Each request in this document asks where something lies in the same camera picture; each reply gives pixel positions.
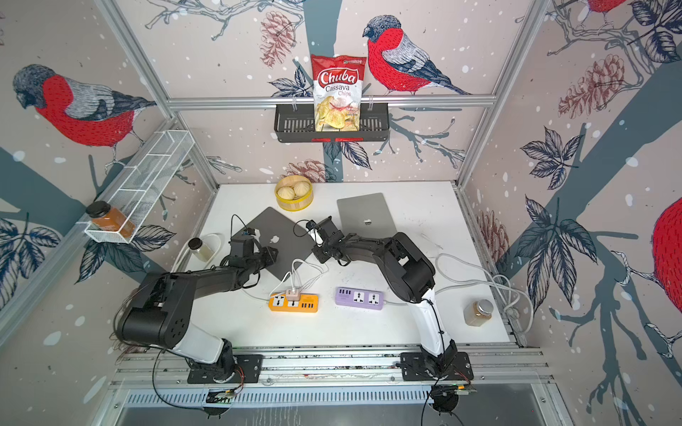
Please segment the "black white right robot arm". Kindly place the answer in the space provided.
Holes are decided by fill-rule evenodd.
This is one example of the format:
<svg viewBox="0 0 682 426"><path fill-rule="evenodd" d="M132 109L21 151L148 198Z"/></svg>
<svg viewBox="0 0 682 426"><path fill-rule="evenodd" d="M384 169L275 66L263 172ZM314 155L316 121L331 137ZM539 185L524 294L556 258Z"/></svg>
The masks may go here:
<svg viewBox="0 0 682 426"><path fill-rule="evenodd" d="M343 234L331 218L309 220L305 229L315 239L312 252L324 264L335 259L340 266L353 261L375 264L389 289L408 305L417 324L424 368L429 376L444 379L454 373L458 348L439 318L435 302L435 267L406 234L367 238Z"/></svg>

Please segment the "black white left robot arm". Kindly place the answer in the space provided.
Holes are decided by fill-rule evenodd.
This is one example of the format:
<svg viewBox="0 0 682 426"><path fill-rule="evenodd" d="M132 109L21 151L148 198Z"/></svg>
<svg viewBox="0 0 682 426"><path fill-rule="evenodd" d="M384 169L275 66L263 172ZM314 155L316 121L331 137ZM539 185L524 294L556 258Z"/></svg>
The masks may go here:
<svg viewBox="0 0 682 426"><path fill-rule="evenodd" d="M184 273L149 273L115 323L118 340L168 351L185 360L188 383L257 383L261 355L235 355L232 344L195 326L195 300L247 287L250 278L273 266L276 248L259 245L249 233L230 241L218 266Z"/></svg>

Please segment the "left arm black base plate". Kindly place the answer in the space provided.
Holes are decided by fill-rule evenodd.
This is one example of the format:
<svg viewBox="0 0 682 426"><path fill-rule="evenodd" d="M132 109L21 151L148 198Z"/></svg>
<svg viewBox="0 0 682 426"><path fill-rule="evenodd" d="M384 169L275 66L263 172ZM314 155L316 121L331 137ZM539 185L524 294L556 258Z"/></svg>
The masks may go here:
<svg viewBox="0 0 682 426"><path fill-rule="evenodd" d="M259 354L225 355L214 364L190 360L188 384L258 383L264 356Z"/></svg>

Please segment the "pink charger adapter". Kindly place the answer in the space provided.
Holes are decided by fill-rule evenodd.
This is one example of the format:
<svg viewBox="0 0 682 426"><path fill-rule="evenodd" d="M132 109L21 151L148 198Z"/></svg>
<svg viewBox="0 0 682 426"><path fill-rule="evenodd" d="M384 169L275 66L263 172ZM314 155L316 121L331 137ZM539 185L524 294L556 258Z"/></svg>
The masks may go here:
<svg viewBox="0 0 682 426"><path fill-rule="evenodd" d="M287 300L290 302L299 301L301 298L301 290L300 289L287 289L285 291L285 296L287 297Z"/></svg>

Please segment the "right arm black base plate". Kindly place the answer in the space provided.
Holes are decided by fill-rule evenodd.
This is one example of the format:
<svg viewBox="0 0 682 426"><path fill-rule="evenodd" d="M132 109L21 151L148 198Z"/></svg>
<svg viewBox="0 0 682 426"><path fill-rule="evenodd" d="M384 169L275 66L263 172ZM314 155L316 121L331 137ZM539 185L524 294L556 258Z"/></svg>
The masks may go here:
<svg viewBox="0 0 682 426"><path fill-rule="evenodd" d="M402 353L396 366L401 369L401 377L405 382L440 380L470 383L474 379L467 353L438 359L428 353Z"/></svg>

